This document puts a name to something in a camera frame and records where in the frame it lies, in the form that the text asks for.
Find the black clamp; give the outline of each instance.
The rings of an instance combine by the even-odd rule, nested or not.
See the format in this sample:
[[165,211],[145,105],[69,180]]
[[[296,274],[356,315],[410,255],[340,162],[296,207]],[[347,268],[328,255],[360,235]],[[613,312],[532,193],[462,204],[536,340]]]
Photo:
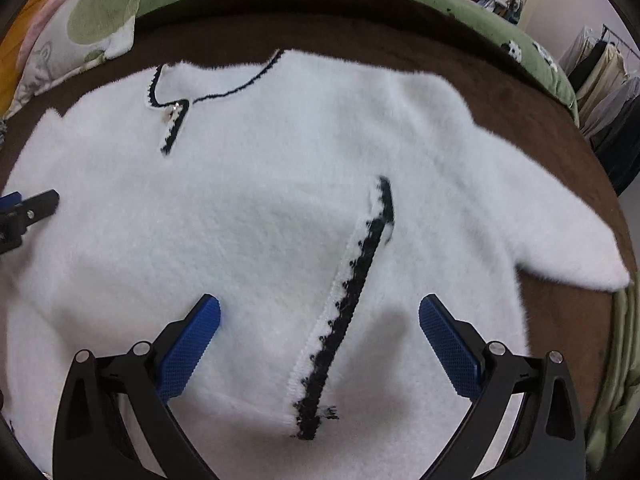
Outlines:
[[[562,354],[537,359],[486,343],[453,318],[434,294],[420,304],[420,326],[453,387],[472,401],[449,443],[420,480],[584,480],[584,431]],[[497,465],[474,476],[513,394],[524,394]]]
[[164,480],[137,456],[118,407],[124,394],[166,479],[217,480],[166,404],[184,390],[219,324],[220,304],[205,294],[153,343],[101,358],[79,351],[58,408],[53,478]]
[[[420,480],[584,480],[584,432],[569,370],[559,352],[536,359],[486,343],[455,320],[435,295],[422,300],[420,326],[457,393],[472,405]],[[216,480],[182,432],[167,400],[180,395],[220,322],[205,295],[153,343],[95,358],[76,354],[58,410],[53,473],[58,480],[161,480],[140,462],[118,408],[129,397],[140,428],[168,480]],[[524,394],[498,464],[474,476],[513,394]]]
[[27,228],[56,212],[60,196],[53,190],[22,200],[15,192],[0,198],[0,254],[22,245]]

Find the brown blanket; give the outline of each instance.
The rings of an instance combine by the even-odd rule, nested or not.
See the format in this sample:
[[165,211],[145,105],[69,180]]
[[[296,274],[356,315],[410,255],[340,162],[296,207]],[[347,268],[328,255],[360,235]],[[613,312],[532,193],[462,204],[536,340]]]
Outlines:
[[[440,74],[480,125],[520,147],[591,206],[615,233],[629,270],[636,269],[616,195],[568,111],[506,54],[446,16],[409,0],[185,0],[142,18],[136,29],[130,53],[35,98],[9,120],[0,186],[49,107],[63,114],[86,92],[161,62],[264,62],[277,48],[295,48]],[[587,420],[609,348],[611,295],[525,272],[520,277],[532,352],[565,355]]]

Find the white fluffy sweater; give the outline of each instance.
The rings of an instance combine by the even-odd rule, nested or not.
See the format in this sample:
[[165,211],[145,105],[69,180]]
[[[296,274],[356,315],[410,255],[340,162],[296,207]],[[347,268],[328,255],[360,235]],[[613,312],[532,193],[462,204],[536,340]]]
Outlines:
[[[1,380],[5,416],[44,470],[74,353],[153,340],[206,292],[222,324],[170,406],[222,480],[418,479],[469,407],[420,330],[424,296],[526,353],[516,266],[599,290],[628,283],[602,220],[474,124],[438,76],[288,51],[241,91],[195,102],[259,71],[144,70],[64,117],[49,110],[24,148],[6,191],[61,200],[0,262]],[[188,102],[171,118],[149,104],[154,75],[152,102]],[[320,400],[339,420],[290,438],[310,355],[382,213],[380,176],[394,221]]]

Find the metal screw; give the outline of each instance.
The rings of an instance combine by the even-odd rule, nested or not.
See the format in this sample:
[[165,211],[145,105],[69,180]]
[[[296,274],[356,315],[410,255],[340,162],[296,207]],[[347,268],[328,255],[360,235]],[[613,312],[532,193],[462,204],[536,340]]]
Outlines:
[[562,362],[562,354],[560,352],[557,352],[556,350],[552,350],[551,352],[549,352],[549,359],[559,365]]
[[76,354],[76,361],[79,363],[84,363],[89,358],[88,350],[81,350]]
[[506,351],[507,349],[502,343],[498,343],[497,341],[489,343],[489,352],[491,352],[493,355],[504,355]]
[[146,355],[151,350],[151,345],[146,341],[140,341],[133,345],[133,353],[135,355]]

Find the dalmatian spot pattern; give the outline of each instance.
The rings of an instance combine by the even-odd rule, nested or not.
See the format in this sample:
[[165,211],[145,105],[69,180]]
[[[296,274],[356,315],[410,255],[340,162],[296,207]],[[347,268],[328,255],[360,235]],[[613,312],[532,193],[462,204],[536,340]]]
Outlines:
[[548,53],[546,48],[540,45],[537,41],[533,42],[533,46],[536,48],[540,56],[542,56],[542,59],[544,59],[546,63],[551,67],[551,70],[553,70],[554,72],[558,72],[558,65],[556,65],[554,58],[551,56],[551,54]]
[[501,44],[503,50],[507,52],[513,59],[515,59],[518,63],[522,63],[522,49],[518,46],[518,44],[510,40],[509,43]]

